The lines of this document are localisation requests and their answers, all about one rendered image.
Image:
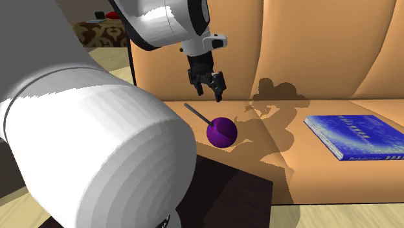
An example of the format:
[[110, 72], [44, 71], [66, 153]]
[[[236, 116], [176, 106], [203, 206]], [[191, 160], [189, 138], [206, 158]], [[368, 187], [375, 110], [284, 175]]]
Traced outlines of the purple ball with grey stick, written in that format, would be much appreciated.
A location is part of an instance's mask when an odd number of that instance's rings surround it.
[[228, 148], [235, 143], [238, 137], [238, 129], [232, 120], [225, 117], [208, 120], [189, 104], [184, 103], [184, 106], [207, 123], [206, 135], [211, 145], [217, 148]]

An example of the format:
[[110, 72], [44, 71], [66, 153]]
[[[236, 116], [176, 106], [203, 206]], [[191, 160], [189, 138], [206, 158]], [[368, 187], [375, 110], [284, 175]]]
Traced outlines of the brown patterned side table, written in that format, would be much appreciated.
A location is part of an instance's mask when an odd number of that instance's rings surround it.
[[127, 47], [123, 23], [116, 12], [105, 19], [94, 19], [72, 25], [73, 31], [84, 47]]

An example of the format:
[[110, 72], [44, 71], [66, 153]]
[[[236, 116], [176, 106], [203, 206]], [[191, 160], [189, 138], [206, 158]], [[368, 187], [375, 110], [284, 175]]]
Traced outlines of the blue book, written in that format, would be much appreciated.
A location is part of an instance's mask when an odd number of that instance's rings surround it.
[[374, 115], [308, 115], [304, 123], [340, 161], [404, 160], [404, 133]]

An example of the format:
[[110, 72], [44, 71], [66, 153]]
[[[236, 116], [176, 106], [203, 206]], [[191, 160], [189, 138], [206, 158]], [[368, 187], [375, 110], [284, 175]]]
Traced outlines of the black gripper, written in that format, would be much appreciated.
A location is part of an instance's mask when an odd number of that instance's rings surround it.
[[208, 83], [208, 86], [214, 91], [216, 102], [222, 101], [223, 91], [226, 90], [227, 86], [223, 73], [220, 71], [214, 73], [214, 61], [211, 51], [198, 56], [187, 56], [187, 60], [190, 68], [188, 69], [188, 78], [190, 84], [192, 84], [197, 95], [201, 96], [203, 94], [203, 88], [200, 81], [200, 76], [204, 76], [204, 83]]

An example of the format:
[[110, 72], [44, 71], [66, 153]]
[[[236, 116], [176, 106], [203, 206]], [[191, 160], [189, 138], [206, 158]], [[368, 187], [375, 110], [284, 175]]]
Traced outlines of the orange sofa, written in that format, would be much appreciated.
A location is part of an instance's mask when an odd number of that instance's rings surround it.
[[[404, 161], [339, 161], [308, 115], [375, 115], [404, 131], [404, 0], [208, 0], [227, 90], [196, 95], [179, 45], [132, 48], [139, 87], [191, 125], [199, 155], [273, 182], [273, 203], [404, 202]], [[208, 120], [232, 120], [228, 148]]]

